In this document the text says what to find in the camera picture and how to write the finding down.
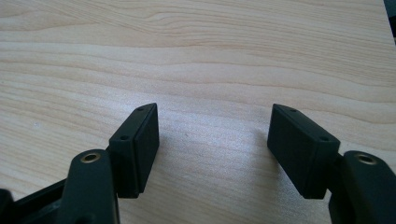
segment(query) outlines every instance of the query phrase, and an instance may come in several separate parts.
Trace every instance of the small hole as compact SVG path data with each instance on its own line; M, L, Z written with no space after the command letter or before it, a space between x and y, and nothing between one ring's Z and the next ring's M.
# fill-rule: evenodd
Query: small hole
M320 141L323 141L323 142L329 142L330 141L329 138L325 137L325 136L321 136L319 139L320 139Z
M90 163L93 161L97 161L99 159L100 159L99 153L90 153L88 155L85 155L83 158L81 158L81 161L84 163Z
M120 140L125 141L128 140L129 136L128 135L123 135L120 137Z
M366 156L366 155L363 155L363 154L359 154L356 157L358 158L358 160L360 162L363 162L365 164L368 164L368 165L375 165L376 164L376 160L374 158L372 158L372 157L369 157L369 156Z

